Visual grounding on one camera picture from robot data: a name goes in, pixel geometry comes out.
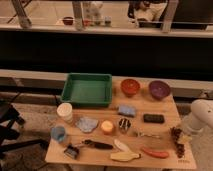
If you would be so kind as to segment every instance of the blue cup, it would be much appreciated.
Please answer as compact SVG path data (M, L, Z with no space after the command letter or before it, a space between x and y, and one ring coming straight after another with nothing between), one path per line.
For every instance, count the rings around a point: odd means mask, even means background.
M63 126L56 126L51 129L50 136L58 143L63 142L66 139L66 131Z

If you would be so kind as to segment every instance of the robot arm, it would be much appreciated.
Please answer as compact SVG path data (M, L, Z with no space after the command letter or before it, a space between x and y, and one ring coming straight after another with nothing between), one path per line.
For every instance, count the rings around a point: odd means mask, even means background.
M208 125L213 128L213 100L195 100L191 104L191 113L181 123L183 132L188 135L202 132Z

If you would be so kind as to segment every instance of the red-handled tool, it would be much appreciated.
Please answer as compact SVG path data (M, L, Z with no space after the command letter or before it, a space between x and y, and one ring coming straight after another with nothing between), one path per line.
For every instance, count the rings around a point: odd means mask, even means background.
M156 158L165 159L165 158L169 157L169 153L167 151L155 151L155 150L152 150L147 147L141 147L140 150L143 151L144 153L146 153L152 157L156 157Z

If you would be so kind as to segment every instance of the small jar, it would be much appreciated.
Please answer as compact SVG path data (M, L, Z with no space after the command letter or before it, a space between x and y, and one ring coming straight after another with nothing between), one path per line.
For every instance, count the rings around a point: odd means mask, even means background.
M70 103L62 103L57 108L58 115L67 123L73 120L72 105Z

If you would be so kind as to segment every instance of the black wall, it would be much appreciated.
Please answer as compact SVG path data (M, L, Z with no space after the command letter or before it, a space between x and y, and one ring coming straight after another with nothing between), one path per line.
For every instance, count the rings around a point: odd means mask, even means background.
M0 68L213 80L213 39L0 31Z

